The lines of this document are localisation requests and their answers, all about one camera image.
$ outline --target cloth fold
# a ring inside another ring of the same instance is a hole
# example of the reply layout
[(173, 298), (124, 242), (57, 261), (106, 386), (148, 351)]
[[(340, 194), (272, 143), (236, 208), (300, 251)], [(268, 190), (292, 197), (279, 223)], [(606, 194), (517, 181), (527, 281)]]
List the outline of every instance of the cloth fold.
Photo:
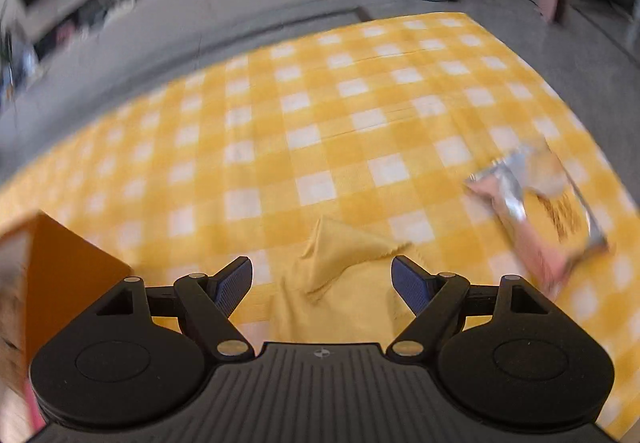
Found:
[(391, 284), (398, 243), (322, 217), (305, 251), (276, 283), (271, 339), (295, 343), (378, 342), (383, 349), (414, 318)]

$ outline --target gray floor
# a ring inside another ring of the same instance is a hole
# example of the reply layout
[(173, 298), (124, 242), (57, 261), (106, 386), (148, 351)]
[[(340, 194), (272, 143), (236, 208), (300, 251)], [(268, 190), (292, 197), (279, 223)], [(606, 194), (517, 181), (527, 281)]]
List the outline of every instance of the gray floor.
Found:
[[(640, 201), (640, 68), (585, 17), (570, 9), (563, 26), (547, 26), (527, 0), (321, 0), (263, 14), (176, 45), (109, 87), (61, 110), (46, 131), (25, 134), (0, 163), (0, 181), (96, 116), (190, 71), (258, 46), (358, 22), (357, 8), (373, 19), (427, 12), (465, 12), (536, 69), (583, 121), (636, 201)], [(626, 25), (607, 17), (611, 30)]]

